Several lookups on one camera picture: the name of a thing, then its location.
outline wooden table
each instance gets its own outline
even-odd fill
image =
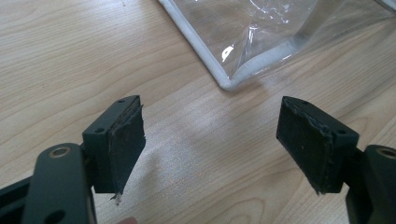
[[[147,145],[119,206],[95,196],[99,223],[347,223],[347,187],[318,196],[276,141],[280,100],[396,147],[395,23],[225,92],[157,1],[1,1],[0,188],[139,94]]]

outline transparent plastic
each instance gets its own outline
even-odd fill
[[[394,16],[373,0],[160,2],[224,90]]]

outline clear plastic bag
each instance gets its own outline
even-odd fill
[[[224,90],[393,16],[372,0],[160,2]]]

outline fingertip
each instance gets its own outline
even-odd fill
[[[119,224],[137,224],[137,220],[134,217],[127,217],[123,221],[119,222]]]

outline screw hole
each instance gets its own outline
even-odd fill
[[[69,153],[70,149],[71,149],[70,147],[58,147],[58,148],[53,149],[49,153],[49,156],[51,158],[60,158],[62,156],[67,155],[67,153]]]
[[[396,152],[394,150],[388,148],[378,148],[376,151],[384,157],[396,160]]]
[[[99,128],[99,129],[96,129],[95,132],[96,132],[96,133],[102,133],[104,130],[105,130],[105,129],[103,129],[103,128]]]
[[[60,221],[62,221],[64,219],[65,215],[66,215],[66,212],[64,210],[58,210],[56,212],[49,214],[45,219],[45,223],[46,224],[59,223]]]

